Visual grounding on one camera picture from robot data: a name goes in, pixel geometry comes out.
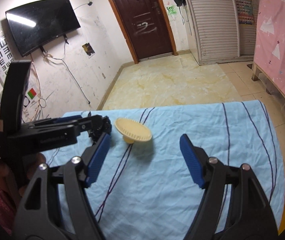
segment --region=door frame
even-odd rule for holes
[[[116,19],[117,19],[117,22],[120,26],[120,29],[124,35],[124,38],[127,42],[127,45],[128,45],[128,48],[129,48],[129,51],[131,53],[131,56],[133,58],[133,61],[135,64],[138,64],[139,63],[139,60],[138,60],[138,57],[137,57],[137,54],[136,54],[136,51],[132,45],[132,42],[130,40],[130,37],[129,37],[129,34],[128,32],[126,31],[126,28],[124,26],[124,22],[123,20],[121,19],[121,16],[120,16],[120,13],[118,11],[118,8],[117,8],[117,5],[115,3],[114,0],[108,0],[110,5],[111,5],[111,8],[116,16]],[[161,9],[161,12],[162,14],[164,15],[164,21],[166,23],[166,27],[167,27],[167,30],[168,30],[168,34],[169,34],[169,39],[170,39],[170,44],[171,44],[171,48],[172,48],[172,53],[177,56],[178,53],[177,53],[177,49],[176,49],[176,43],[175,43],[175,40],[174,40],[174,37],[173,37],[173,33],[172,33],[172,29],[171,29],[171,26],[170,26],[170,22],[169,22],[169,18],[168,18],[168,15],[167,15],[167,12],[166,12],[166,9],[164,7],[164,2],[163,0],[158,0],[158,4],[159,4],[159,7]]]

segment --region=metal screw head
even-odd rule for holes
[[[48,168],[48,165],[46,164],[46,163],[41,163],[40,165],[39,165],[39,169],[41,170],[41,171],[44,171],[45,169],[47,169]]]
[[[244,164],[242,165],[242,168],[243,168],[243,170],[248,171],[248,170],[250,170],[250,165],[247,164],[247,163],[244,163]]]
[[[217,162],[218,162],[218,159],[216,157],[210,157],[209,158],[209,163],[216,164]]]
[[[81,161],[81,158],[79,156],[72,157],[71,159],[71,162],[73,164],[78,164],[80,161]]]

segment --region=wall-mounted tv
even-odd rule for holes
[[[6,11],[14,41],[24,57],[40,46],[80,28],[69,0],[40,0]]]

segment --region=human hand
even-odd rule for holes
[[[36,155],[36,161],[32,163],[28,168],[27,168],[27,178],[31,179],[32,176],[35,174],[36,169],[41,163],[45,163],[46,158],[42,153],[37,153]],[[8,193],[9,196],[11,196],[9,187],[6,182],[6,177],[9,175],[10,168],[6,163],[0,160],[0,188]],[[18,189],[19,195],[23,196],[25,190],[27,188],[27,185],[21,187]]]

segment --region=tiled floor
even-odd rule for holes
[[[124,68],[103,109],[208,104],[241,100],[217,65],[199,66],[191,54]]]
[[[285,117],[263,83],[251,80],[250,63],[199,66],[191,54],[145,61],[122,71],[103,109],[258,99],[272,119],[285,166]]]

